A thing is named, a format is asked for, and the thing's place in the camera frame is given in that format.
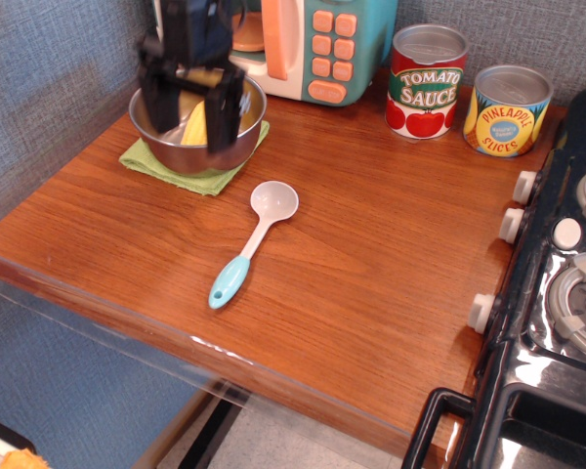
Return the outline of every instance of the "toy microwave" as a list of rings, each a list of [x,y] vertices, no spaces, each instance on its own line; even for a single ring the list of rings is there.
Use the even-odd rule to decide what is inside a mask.
[[[349,105],[362,96],[391,52],[398,0],[245,3],[247,11],[234,34],[230,60],[267,94]],[[160,24],[159,0],[154,5]],[[233,23],[238,24],[240,17]]]

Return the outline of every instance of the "pineapple slices can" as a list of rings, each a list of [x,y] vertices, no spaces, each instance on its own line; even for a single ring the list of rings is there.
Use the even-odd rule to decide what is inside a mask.
[[[542,73],[495,65],[476,76],[463,134],[477,151],[512,157],[530,151],[554,94]]]

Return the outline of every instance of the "tomato sauce can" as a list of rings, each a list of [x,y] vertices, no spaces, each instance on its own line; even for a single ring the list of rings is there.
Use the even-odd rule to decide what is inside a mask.
[[[453,122],[469,42],[439,24],[414,24],[393,38],[386,120],[404,137],[432,139]]]

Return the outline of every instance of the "fabric wall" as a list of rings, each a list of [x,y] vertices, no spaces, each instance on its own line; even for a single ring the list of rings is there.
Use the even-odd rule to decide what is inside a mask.
[[[487,66],[518,64],[552,79],[555,104],[586,88],[586,0],[399,0],[396,31],[420,22],[467,36],[468,85]]]
[[[0,218],[126,111],[147,0],[0,2]]]

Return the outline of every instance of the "orange object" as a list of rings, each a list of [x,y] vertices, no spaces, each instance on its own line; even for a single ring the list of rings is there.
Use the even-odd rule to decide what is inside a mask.
[[[325,10],[313,13],[313,29],[317,32],[330,32],[334,23],[334,14]]]
[[[232,37],[232,48],[239,52],[261,52],[265,50],[263,39],[263,15],[261,12],[248,12],[245,22],[237,29],[241,21],[241,14],[232,17],[232,26],[235,29]]]
[[[281,31],[284,29],[282,2],[280,0],[264,2],[263,18],[267,74],[271,78],[286,80],[288,75],[286,73],[286,59],[284,55],[285,37],[281,34]]]
[[[337,62],[332,76],[339,81],[350,81],[354,76],[354,65],[351,62]]]
[[[332,39],[329,36],[313,36],[313,52],[321,56],[328,56],[332,52]]]
[[[50,466],[43,457],[26,448],[7,452],[0,469],[50,469]]]
[[[343,13],[336,17],[335,30],[339,36],[352,37],[356,33],[357,18],[355,15]]]
[[[348,94],[345,86],[331,81],[315,80],[309,85],[310,95],[318,101],[338,105]]]
[[[330,76],[330,68],[332,62],[322,57],[315,57],[313,59],[313,74],[316,76],[327,77]]]
[[[334,41],[334,57],[350,61],[354,57],[356,44],[352,39],[337,39]]]

